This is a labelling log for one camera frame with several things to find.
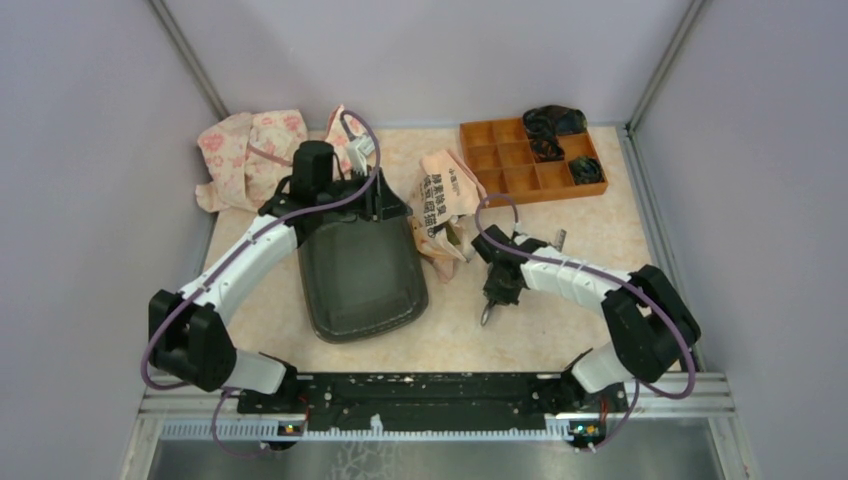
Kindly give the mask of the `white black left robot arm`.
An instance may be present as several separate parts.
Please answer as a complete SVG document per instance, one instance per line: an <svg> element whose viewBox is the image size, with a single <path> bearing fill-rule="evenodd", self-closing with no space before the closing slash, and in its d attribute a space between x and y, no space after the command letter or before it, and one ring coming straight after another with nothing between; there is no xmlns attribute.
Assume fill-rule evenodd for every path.
<svg viewBox="0 0 848 480"><path fill-rule="evenodd" d="M277 414L300 399L297 373L287 362L236 348L227 324L273 266L295 253L321 227L353 217L381 222L412 213L388 185L380 165L359 162L336 178L335 149L324 141L302 143L290 176L257 211L248 230L212 267L176 292L158 291L148 306L149 340L140 373L154 390L194 386L205 392L260 393ZM151 368L175 377L152 380Z"/></svg>

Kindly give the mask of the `pink cat litter bag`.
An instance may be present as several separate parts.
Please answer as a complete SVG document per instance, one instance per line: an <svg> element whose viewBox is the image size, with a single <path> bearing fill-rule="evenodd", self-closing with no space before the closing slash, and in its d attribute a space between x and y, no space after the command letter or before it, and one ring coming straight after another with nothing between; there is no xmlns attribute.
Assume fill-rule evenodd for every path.
<svg viewBox="0 0 848 480"><path fill-rule="evenodd" d="M455 276L459 263L475 255L471 227L486 189L470 167L450 149L424 156L407 204L416 249L440 281Z"/></svg>

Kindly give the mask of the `dark grey litter box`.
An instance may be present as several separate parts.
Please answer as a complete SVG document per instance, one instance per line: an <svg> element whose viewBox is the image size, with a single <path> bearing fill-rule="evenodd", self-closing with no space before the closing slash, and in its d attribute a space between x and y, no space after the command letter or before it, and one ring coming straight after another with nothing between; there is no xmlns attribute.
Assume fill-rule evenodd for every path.
<svg viewBox="0 0 848 480"><path fill-rule="evenodd" d="M313 331L329 343L388 333L421 317L429 294L404 217L322 226L298 249Z"/></svg>

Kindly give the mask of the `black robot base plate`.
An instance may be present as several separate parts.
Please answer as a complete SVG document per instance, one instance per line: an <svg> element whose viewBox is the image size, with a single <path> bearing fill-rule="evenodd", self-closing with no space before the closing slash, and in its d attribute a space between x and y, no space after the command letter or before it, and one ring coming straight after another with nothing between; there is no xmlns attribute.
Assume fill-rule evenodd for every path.
<svg viewBox="0 0 848 480"><path fill-rule="evenodd" d="M558 373L307 373L279 392L238 397L240 414L303 414L313 432L353 432L380 422L388 432L540 430L558 414L623 413L614 384L575 404Z"/></svg>

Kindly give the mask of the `grey bag sealing clip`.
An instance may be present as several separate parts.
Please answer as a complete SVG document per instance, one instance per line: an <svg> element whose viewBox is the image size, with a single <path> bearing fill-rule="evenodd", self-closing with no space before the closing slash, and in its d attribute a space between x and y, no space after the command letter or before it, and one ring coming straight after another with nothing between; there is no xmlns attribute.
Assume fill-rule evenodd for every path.
<svg viewBox="0 0 848 480"><path fill-rule="evenodd" d="M556 248L557 251L559 251L559 252L563 251L566 236L567 236L567 232L564 229L560 229L557 232L556 237L555 237L555 241L553 242L553 246Z"/></svg>

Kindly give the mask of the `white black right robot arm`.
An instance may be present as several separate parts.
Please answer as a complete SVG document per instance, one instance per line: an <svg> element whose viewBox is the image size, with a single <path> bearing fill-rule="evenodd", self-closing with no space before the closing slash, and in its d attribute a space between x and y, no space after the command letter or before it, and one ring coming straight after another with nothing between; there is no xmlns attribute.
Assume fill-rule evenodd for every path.
<svg viewBox="0 0 848 480"><path fill-rule="evenodd" d="M671 366L688 371L701 329L666 274L653 265L635 272L606 269L564 255L551 244L524 234L506 235L492 225L472 245L488 266L484 295L492 306L516 305L525 290L554 294L604 320L610 340L572 361L563 371L563 398L576 412L590 411L603 390L634 380L651 386Z"/></svg>

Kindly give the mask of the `grey metal litter scoop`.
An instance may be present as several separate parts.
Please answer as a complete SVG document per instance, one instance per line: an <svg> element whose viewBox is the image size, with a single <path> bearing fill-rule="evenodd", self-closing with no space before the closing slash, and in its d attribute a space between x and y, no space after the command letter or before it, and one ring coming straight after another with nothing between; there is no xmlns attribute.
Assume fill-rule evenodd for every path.
<svg viewBox="0 0 848 480"><path fill-rule="evenodd" d="M488 301L487 302L487 304L483 308L481 316L480 316L480 325L482 327L485 327L488 324L490 317L493 313L493 310L495 309L496 306L497 306L497 303L495 301Z"/></svg>

